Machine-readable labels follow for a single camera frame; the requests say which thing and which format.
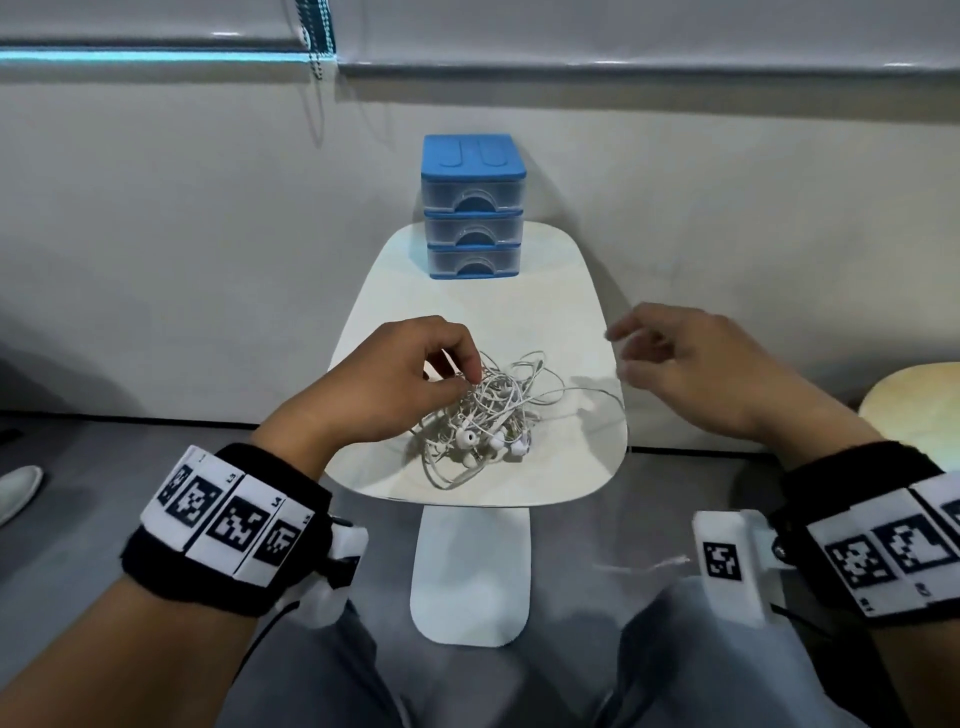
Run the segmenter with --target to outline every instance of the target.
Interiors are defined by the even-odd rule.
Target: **right hand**
[[[772,447],[783,418],[839,405],[725,316],[641,303],[606,335],[628,339],[617,369],[621,379],[718,435]]]

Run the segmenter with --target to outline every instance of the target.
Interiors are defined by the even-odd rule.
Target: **black cable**
[[[237,668],[236,674],[233,675],[234,683],[237,681],[237,678],[240,677],[240,671],[244,668],[244,665],[250,659],[250,656],[253,655],[253,651],[257,649],[257,646],[260,645],[261,642],[263,642],[263,638],[267,636],[267,633],[274,628],[274,625],[280,621],[281,617],[283,617],[284,615],[290,614],[299,606],[300,606],[299,601],[290,602],[289,604],[287,604],[287,606],[285,606],[283,609],[279,611],[276,617],[274,617],[273,619],[267,622],[266,627],[260,630],[260,634],[258,634],[256,636],[256,639],[253,640],[253,644],[251,644],[250,647],[248,647],[247,654],[243,656],[243,660],[240,661],[240,667]]]
[[[795,621],[798,624],[802,624],[807,629],[813,632],[816,632],[818,635],[820,635],[821,637],[827,640],[833,639],[833,635],[831,635],[826,629],[821,627],[819,624],[814,624],[812,621],[810,621],[806,617],[801,617],[800,615],[796,614],[795,612],[791,612],[789,609],[786,609],[785,607],[780,607],[777,604],[771,604],[770,611],[773,612],[775,615],[780,615],[781,617],[786,617],[787,619],[790,619],[791,621]]]

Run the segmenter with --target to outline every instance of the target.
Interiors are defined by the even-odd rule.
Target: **white shoe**
[[[22,511],[43,480],[43,470],[36,465],[25,465],[0,476],[0,525]]]

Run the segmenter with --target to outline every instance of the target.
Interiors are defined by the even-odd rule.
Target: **left hand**
[[[465,378],[455,376],[444,352]],[[425,379],[427,361],[440,381]],[[282,404],[251,442],[320,477],[337,449],[396,437],[459,400],[481,377],[480,353],[463,324],[441,316],[383,324],[326,375]]]

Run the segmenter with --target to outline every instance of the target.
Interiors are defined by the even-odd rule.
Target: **cable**
[[[815,624],[814,622],[810,621],[806,617],[801,617],[796,612],[791,612],[786,607],[781,607],[778,604],[771,603],[770,611],[773,612],[775,615],[780,615],[781,617],[786,617],[787,619],[790,619],[791,621],[795,621],[798,624],[802,624],[804,627],[806,627],[810,631],[816,632],[818,635],[820,635],[821,637],[827,640],[833,639],[833,635],[831,635],[826,629],[821,627],[819,624]]]
[[[289,604],[287,604],[287,606],[281,609],[273,619],[267,622],[266,627],[260,630],[260,634],[258,634],[256,636],[256,639],[253,640],[253,644],[251,644],[250,647],[247,648],[247,654],[243,656],[243,660],[240,661],[240,667],[237,668],[236,674],[233,675],[234,683],[237,681],[237,678],[240,677],[240,671],[244,668],[244,665],[247,664],[247,661],[250,659],[251,655],[253,655],[253,651],[257,649],[260,643],[263,642],[263,638],[267,636],[267,633],[274,628],[274,625],[280,621],[281,617],[284,617],[285,615],[290,614],[299,606],[300,606],[299,601],[290,602]]]
[[[585,390],[612,397],[624,407],[620,397],[605,389],[566,386],[563,378],[546,366],[542,351],[527,352],[505,369],[488,354],[480,352],[480,356],[480,383],[459,402],[411,430],[420,438],[420,459],[427,479],[440,490],[463,485],[508,453],[523,457],[533,445],[533,428],[541,419],[534,406],[557,404],[566,392]],[[544,373],[560,386],[533,394],[535,382]],[[445,458],[459,460],[464,472],[452,478],[440,473],[438,464]]]

